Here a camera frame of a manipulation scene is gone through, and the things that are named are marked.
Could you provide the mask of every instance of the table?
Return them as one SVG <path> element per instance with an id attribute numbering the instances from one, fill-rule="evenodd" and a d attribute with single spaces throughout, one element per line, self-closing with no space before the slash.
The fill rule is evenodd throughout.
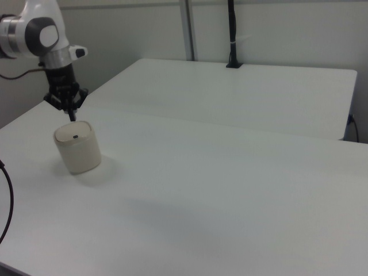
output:
<path id="1" fill-rule="evenodd" d="M 45 102 L 0 130 L 16 196 L 0 262 L 34 276 L 366 274 L 367 145 L 95 105 L 104 93 L 77 115 L 103 154 L 87 173 L 64 167 L 52 133 L 67 116 Z"/>
<path id="2" fill-rule="evenodd" d="M 142 59 L 89 104 L 108 109 L 339 140 L 357 72 Z"/>

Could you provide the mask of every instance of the white table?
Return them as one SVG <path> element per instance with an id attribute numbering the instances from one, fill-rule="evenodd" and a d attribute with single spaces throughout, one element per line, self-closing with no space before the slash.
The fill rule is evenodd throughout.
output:
<path id="1" fill-rule="evenodd" d="M 105 87 L 78 112 L 103 154 L 85 174 L 60 160 L 67 116 L 47 103 L 0 130 L 16 196 L 0 262 L 32 276 L 366 275 L 367 145 L 94 106 Z"/>
<path id="2" fill-rule="evenodd" d="M 100 88 L 91 106 L 339 140 L 353 70 L 142 59 Z"/>

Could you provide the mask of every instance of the black pole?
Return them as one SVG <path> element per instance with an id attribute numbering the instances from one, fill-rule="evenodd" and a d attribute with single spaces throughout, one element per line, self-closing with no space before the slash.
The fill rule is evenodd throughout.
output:
<path id="1" fill-rule="evenodd" d="M 236 59 L 236 18 L 234 11 L 234 0 L 228 0 L 229 28 L 230 28 L 230 58 L 227 68 L 239 68 L 242 63 Z"/>

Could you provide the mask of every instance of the cable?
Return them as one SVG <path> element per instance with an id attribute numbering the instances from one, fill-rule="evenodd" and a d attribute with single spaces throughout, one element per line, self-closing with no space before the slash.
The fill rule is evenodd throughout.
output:
<path id="1" fill-rule="evenodd" d="M 0 237 L 0 244 L 2 243 L 5 235 L 6 235 L 6 232 L 7 230 L 9 229 L 9 225 L 10 225 L 10 222 L 12 220 L 12 217 L 13 217 L 13 209 L 14 209 L 14 192 L 13 192 L 13 185 L 12 185 L 12 181 L 10 180 L 10 177 L 9 177 L 9 174 L 7 173 L 7 171 L 5 170 L 5 165 L 4 163 L 1 162 L 0 160 L 0 168 L 2 170 L 2 172 L 5 174 L 5 177 L 6 177 L 6 180 L 7 180 L 7 183 L 9 185 L 9 192 L 10 192 L 10 209 L 9 209 L 9 216 L 7 217 L 7 222 L 6 222 L 6 225 L 5 225 L 5 228 L 4 228 L 4 231 L 2 232 L 2 235 Z"/>
<path id="2" fill-rule="evenodd" d="M 355 126 L 355 133 L 356 133 L 356 142 L 359 142 L 359 133 L 358 133 L 358 126 L 357 126 L 357 122 L 354 120 L 354 116 L 351 117 L 351 122 L 354 123 Z"/>
<path id="3" fill-rule="evenodd" d="M 31 69 L 31 70 L 28 70 L 27 72 L 24 72 L 23 74 L 19 75 L 19 76 L 15 76 L 15 77 L 8 77 L 8 76 L 3 76 L 0 74 L 0 78 L 3 78 L 3 79 L 8 79 L 8 80 L 15 80 L 15 79 L 20 79 L 22 78 L 23 76 L 25 76 L 26 74 L 28 73 L 34 73 L 34 72 L 41 72 L 41 71 L 45 71 L 45 69 L 43 68 L 39 68 L 39 69 Z"/>

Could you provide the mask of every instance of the white robot link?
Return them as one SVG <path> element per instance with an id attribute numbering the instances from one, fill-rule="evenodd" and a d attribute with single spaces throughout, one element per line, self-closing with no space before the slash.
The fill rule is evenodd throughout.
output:
<path id="1" fill-rule="evenodd" d="M 19 16 L 0 17 L 0 58 L 39 58 L 49 83 L 44 100 L 64 110 L 71 121 L 88 95 L 75 80 L 72 62 L 86 55 L 87 48 L 70 45 L 66 38 L 56 0 L 27 0 Z"/>

